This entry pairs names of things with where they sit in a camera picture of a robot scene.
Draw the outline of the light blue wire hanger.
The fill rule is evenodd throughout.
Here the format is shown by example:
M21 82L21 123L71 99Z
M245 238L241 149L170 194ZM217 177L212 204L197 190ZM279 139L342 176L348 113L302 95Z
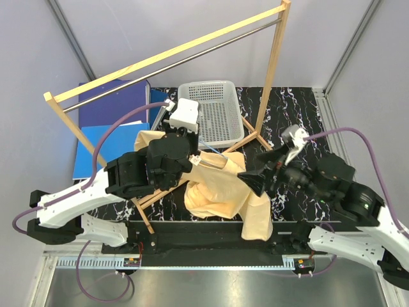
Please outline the light blue wire hanger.
M225 155L221 154L210 145L207 145L204 141L199 140L199 144L203 146L203 152L208 154L208 158L205 159L205 163L219 169L223 169L226 166L228 158Z

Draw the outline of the beige t shirt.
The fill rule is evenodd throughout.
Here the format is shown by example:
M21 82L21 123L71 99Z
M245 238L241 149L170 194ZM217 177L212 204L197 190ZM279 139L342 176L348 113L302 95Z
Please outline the beige t shirt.
M237 177L246 170L243 153L201 151L190 162L193 163L191 172L181 178L187 181L185 208L193 216L231 219L239 215L243 221L243 239L266 241L271 237L269 196L267 193L257 196Z

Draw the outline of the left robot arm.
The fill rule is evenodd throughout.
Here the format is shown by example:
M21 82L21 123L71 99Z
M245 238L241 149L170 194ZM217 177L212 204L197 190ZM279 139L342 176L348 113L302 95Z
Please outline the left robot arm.
M48 245L84 239L133 252L138 245L135 230L126 223L97 219L89 212L176 187L182 175L191 172L189 159L199 153L198 145L196 132L169 129L142 148L108 162L83 182L57 193L33 191L30 206L36 217L27 223L27 235Z

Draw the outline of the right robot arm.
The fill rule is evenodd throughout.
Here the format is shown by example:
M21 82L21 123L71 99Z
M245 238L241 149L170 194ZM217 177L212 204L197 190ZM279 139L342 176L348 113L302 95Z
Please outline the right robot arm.
M321 158L313 168L298 161L288 162L288 157L287 148L261 153L258 158L264 166L241 172L237 177L257 196L272 194L280 185L294 188L327 204L334 217L372 237L374 242L353 240L299 221L284 247L300 254L310 249L347 258L407 290L408 238L399 231L385 201L370 187L355 182L355 169L333 153Z

